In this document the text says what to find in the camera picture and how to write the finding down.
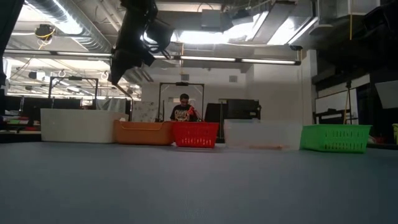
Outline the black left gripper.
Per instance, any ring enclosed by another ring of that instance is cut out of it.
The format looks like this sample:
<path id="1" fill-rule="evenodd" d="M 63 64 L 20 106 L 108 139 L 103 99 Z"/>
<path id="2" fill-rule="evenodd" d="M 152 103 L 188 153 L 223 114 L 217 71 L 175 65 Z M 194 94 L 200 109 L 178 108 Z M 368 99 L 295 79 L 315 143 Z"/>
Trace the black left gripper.
<path id="1" fill-rule="evenodd" d="M 151 66 L 154 56 L 146 49 L 137 32 L 121 29 L 111 50 L 109 81 L 117 85 L 122 78 L 132 79 L 135 67 Z"/>

